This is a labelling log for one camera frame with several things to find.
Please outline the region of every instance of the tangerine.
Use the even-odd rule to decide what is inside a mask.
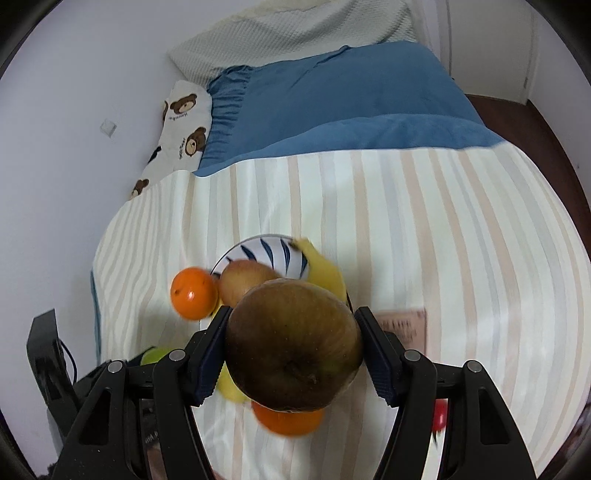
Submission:
[[[201,320],[217,306],[217,284],[202,268],[185,268],[170,285],[170,300],[177,313],[186,320]]]
[[[324,410],[284,412],[275,411],[252,402],[256,419],[278,435],[298,437],[315,431],[324,417]]]

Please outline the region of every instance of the plate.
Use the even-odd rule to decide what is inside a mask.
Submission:
[[[221,275],[234,260],[254,260],[271,267],[284,278],[307,280],[310,266],[306,256],[291,246],[287,235],[257,235],[234,245],[217,262],[212,275]]]

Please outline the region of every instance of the screw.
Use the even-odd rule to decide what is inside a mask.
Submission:
[[[184,357],[184,350],[173,350],[168,354],[168,358],[170,358],[173,362],[180,362]]]
[[[477,362],[476,360],[470,360],[467,363],[467,367],[470,372],[473,372],[476,374],[479,372],[482,372],[482,364],[480,362]]]
[[[404,352],[404,358],[409,362],[418,362],[421,359],[421,354],[416,350],[406,350]]]
[[[109,366],[107,367],[107,370],[109,372],[111,372],[112,374],[115,374],[119,370],[121,370],[122,368],[123,368],[123,362],[120,362],[119,360],[115,360],[114,362],[111,362],[109,364]]]

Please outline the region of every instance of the red object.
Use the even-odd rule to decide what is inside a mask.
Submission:
[[[435,412],[433,413],[433,434],[438,434],[443,431],[447,425],[447,400],[445,398],[438,398],[435,401]]]

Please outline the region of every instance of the wooden floor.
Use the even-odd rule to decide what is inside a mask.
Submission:
[[[522,149],[537,165],[569,211],[591,255],[591,211],[583,188],[560,142],[534,104],[468,98],[488,128]]]

